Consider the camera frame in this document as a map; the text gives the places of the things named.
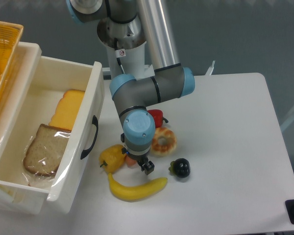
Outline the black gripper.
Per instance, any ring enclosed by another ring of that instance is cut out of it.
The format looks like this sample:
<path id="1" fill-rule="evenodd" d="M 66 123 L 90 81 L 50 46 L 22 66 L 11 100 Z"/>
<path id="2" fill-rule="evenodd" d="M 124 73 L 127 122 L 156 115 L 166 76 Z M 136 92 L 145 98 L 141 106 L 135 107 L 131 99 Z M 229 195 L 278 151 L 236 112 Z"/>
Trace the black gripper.
<path id="1" fill-rule="evenodd" d="M 148 154 L 150 152 L 150 145 L 139 145 L 139 151 L 130 148 L 131 143 L 126 139 L 125 134 L 121 134 L 121 142 L 124 144 L 122 148 L 122 153 L 126 154 L 130 159 L 135 160 L 137 164 L 141 167 L 141 171 L 146 175 L 149 175 L 154 171 L 154 164 L 148 159 Z"/>

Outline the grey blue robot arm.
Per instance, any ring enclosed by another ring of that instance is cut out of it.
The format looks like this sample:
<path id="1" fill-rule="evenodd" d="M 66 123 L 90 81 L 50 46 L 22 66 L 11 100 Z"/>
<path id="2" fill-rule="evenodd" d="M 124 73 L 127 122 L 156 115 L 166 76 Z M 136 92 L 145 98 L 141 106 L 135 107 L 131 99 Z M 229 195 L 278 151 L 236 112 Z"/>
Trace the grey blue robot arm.
<path id="1" fill-rule="evenodd" d="M 195 78 L 181 66 L 166 2 L 163 0 L 69 0 L 71 16 L 79 23 L 98 21 L 97 35 L 113 51 L 110 93 L 123 128 L 122 149 L 145 174 L 154 170 L 148 154 L 155 122 L 147 107 L 191 94 Z M 130 51 L 148 45 L 154 75 L 137 79 L 142 56 Z"/>

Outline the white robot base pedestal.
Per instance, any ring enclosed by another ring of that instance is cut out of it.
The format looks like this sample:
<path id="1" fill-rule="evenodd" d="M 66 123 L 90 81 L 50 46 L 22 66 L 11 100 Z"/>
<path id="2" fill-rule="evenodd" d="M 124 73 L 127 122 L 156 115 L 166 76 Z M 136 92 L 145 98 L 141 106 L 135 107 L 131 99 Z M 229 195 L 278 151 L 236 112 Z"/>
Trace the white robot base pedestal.
<path id="1" fill-rule="evenodd" d="M 145 44 L 133 49 L 119 49 L 106 47 L 111 78 L 122 74 L 122 69 L 117 61 L 117 53 L 124 73 L 133 75 L 137 80 L 154 76 L 153 66 L 145 64 Z"/>

